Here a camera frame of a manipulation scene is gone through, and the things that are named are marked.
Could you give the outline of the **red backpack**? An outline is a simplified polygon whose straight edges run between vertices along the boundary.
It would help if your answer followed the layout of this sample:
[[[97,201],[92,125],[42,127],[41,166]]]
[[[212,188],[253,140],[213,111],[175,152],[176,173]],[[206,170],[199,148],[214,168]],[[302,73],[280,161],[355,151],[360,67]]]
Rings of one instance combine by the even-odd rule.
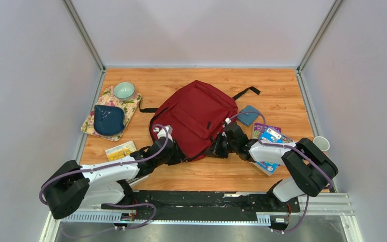
[[[238,113],[236,100],[248,90],[260,94],[254,86],[233,97],[211,84],[195,80],[172,94],[159,108],[144,108],[143,113],[153,113],[149,133],[153,141],[157,134],[153,126],[171,126],[172,139],[177,141],[186,155],[184,162],[199,160],[223,130],[223,122]]]

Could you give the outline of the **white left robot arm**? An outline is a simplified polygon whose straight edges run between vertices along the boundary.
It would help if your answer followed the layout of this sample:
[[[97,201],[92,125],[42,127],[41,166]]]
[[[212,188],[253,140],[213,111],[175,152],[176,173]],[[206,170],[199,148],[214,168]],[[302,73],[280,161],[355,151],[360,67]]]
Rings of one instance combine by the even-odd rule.
[[[186,159],[178,143],[165,137],[152,146],[122,159],[96,165],[65,162],[41,187],[40,201],[55,219],[66,218],[79,208],[128,209],[134,202],[129,180],[143,178],[162,164],[175,165]]]

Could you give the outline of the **blue comic book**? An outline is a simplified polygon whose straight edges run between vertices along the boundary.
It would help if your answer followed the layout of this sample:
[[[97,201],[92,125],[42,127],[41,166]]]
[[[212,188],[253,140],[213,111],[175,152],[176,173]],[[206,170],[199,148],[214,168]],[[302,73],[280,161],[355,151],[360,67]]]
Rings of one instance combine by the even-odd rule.
[[[294,141],[291,138],[286,137],[282,133],[279,133],[271,128],[268,128],[262,135],[260,139],[264,142],[271,143],[293,143]],[[264,172],[266,175],[271,176],[279,167],[279,164],[272,162],[255,162],[254,165]]]

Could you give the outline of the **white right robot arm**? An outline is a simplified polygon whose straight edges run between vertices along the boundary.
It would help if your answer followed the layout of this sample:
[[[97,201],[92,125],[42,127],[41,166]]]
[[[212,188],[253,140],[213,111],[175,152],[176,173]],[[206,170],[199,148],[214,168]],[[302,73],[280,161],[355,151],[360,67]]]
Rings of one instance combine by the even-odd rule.
[[[227,124],[217,135],[208,157],[228,158],[235,153],[241,160],[270,162],[283,165],[290,178],[281,180],[268,190],[267,204],[273,211],[280,211],[295,197],[316,197],[322,190],[333,187],[337,166],[308,138],[298,142],[273,143],[261,139],[249,139],[237,123]]]

